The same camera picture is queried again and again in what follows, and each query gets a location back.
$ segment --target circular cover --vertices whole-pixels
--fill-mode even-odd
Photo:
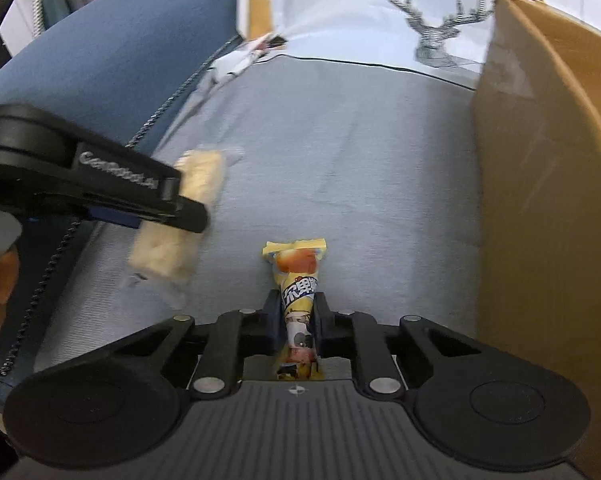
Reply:
[[[534,365],[487,368],[450,358],[417,393],[423,429],[452,456],[495,470],[532,470],[565,458],[589,406],[567,379]]]
[[[178,395],[133,358],[43,372],[7,398],[4,421],[14,445],[63,468],[112,465],[155,446],[175,424]]]

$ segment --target snack package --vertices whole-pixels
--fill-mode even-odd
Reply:
[[[323,374],[309,331],[318,283],[319,261],[327,250],[324,238],[289,244],[267,242],[263,257],[272,263],[280,288],[280,307],[287,328],[287,342],[276,360],[280,380],[321,380]]]

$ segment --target black line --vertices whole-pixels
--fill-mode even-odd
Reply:
[[[306,61],[325,61],[325,62],[331,62],[331,63],[342,63],[342,64],[349,64],[349,65],[358,65],[358,66],[371,66],[371,67],[376,67],[376,68],[386,68],[388,70],[395,70],[396,72],[409,72],[412,74],[417,74],[417,75],[424,75],[425,77],[431,77],[432,79],[438,79],[439,81],[443,81],[444,83],[449,83],[452,85],[456,85],[459,86],[461,88],[465,88],[466,90],[470,90],[472,92],[475,92],[476,89],[472,88],[471,86],[465,86],[461,83],[455,83],[454,81],[449,81],[449,79],[445,79],[444,77],[439,77],[436,75],[431,75],[431,74],[426,74],[424,72],[418,72],[418,70],[413,70],[411,68],[404,68],[401,66],[389,66],[389,65],[383,65],[382,63],[363,63],[363,62],[359,62],[359,61],[344,61],[341,59],[328,59],[325,57],[301,57],[301,56],[292,56],[292,54],[286,54],[285,52],[280,52],[279,54],[276,54],[275,56],[272,57],[268,57],[267,59],[262,59],[260,61],[255,62],[255,64],[262,64],[262,63],[267,63],[268,61],[271,61],[273,59],[276,59],[277,57],[280,56],[286,56],[286,57],[291,57],[292,59],[300,59],[300,60],[306,60]]]

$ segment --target silver screw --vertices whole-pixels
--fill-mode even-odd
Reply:
[[[391,377],[376,377],[370,381],[370,388],[377,394],[395,394],[401,389],[401,383]]]
[[[194,381],[194,390],[202,394],[217,394],[225,387],[225,381],[218,377],[201,377]]]

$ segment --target gray fabric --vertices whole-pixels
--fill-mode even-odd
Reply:
[[[424,75],[285,56],[214,92],[155,153],[168,163],[200,146],[242,153],[200,247],[186,312],[212,322],[259,308],[273,286],[266,241],[325,237],[319,287],[332,309],[390,324],[421,314],[471,334],[480,243],[471,98]],[[126,277],[133,235],[106,226],[94,238],[37,367],[171,314],[151,282]]]

